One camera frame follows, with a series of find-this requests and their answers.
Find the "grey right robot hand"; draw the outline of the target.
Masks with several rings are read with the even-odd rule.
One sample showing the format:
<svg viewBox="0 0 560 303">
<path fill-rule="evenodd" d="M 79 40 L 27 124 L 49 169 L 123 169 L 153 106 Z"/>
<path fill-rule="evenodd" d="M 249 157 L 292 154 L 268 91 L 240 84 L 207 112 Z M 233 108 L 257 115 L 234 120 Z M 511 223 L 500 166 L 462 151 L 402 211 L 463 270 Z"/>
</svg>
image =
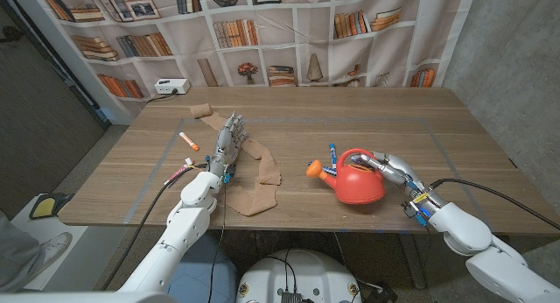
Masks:
<svg viewBox="0 0 560 303">
<path fill-rule="evenodd" d="M 374 151 L 372 155 L 353 155 L 351 160 L 380 172 L 385 180 L 402 187 L 409 196 L 409 200 L 402 203 L 408 217 L 425 215 L 431 218 L 447 204 L 447 201 L 423 183 L 410 165 L 396 155 Z"/>
</svg>

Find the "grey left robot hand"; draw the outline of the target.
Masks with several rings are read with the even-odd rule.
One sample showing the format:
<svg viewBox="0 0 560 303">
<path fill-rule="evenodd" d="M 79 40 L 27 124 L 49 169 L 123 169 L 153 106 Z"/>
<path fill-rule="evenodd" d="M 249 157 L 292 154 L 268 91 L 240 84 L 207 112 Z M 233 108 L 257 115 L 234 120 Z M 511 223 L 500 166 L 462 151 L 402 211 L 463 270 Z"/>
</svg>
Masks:
<svg viewBox="0 0 560 303">
<path fill-rule="evenodd" d="M 214 153 L 207 163 L 206 172 L 218 177 L 223 176 L 228 167 L 237 159 L 242 142 L 246 137 L 244 130 L 245 120 L 235 111 L 226 120 L 217 135 Z"/>
</svg>

